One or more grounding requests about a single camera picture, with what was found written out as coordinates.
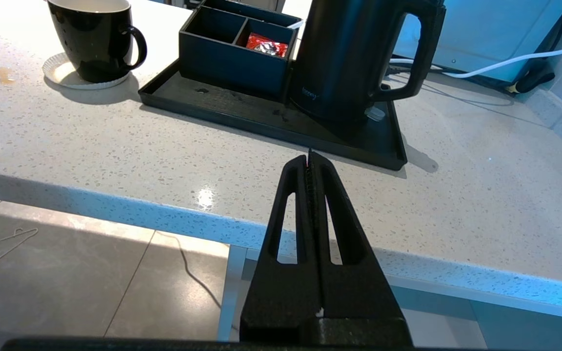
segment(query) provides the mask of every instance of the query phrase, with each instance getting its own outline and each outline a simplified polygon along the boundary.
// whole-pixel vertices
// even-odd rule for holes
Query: electric kettle
[[[406,14],[421,24],[410,77],[404,87],[382,89]],[[376,101],[416,95],[445,14],[443,0],[312,0],[288,98],[308,116],[354,122],[365,120]]]

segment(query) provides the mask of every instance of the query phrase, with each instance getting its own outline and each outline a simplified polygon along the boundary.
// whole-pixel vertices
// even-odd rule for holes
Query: coffee stain
[[[10,78],[8,75],[12,73],[12,70],[8,67],[0,67],[0,84],[13,84],[14,79]]]

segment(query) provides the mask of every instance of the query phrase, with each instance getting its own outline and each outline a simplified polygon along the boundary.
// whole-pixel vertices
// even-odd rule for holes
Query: black tray
[[[392,102],[375,106],[385,111],[380,122],[339,125],[313,119],[291,104],[218,87],[209,79],[184,78],[179,60],[143,86],[138,93],[145,105],[200,118],[244,131],[311,147],[352,160],[398,171],[406,153]]]

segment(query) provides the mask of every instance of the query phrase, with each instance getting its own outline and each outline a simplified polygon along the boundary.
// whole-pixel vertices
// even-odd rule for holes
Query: red sachet
[[[282,42],[272,41],[259,34],[251,33],[248,36],[248,43],[246,44],[248,49],[255,51],[261,51],[272,56],[279,56],[280,58],[285,57],[287,52],[287,44]]]

